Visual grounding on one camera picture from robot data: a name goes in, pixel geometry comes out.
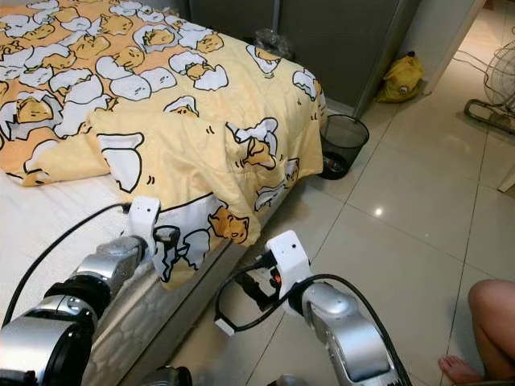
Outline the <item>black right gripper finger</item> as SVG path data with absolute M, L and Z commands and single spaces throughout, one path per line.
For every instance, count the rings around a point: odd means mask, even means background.
M 246 297 L 253 299 L 258 309 L 266 311 L 270 308 L 271 297 L 262 290 L 260 283 L 255 281 L 250 273 L 240 273 L 240 275 L 237 276 L 237 283 Z

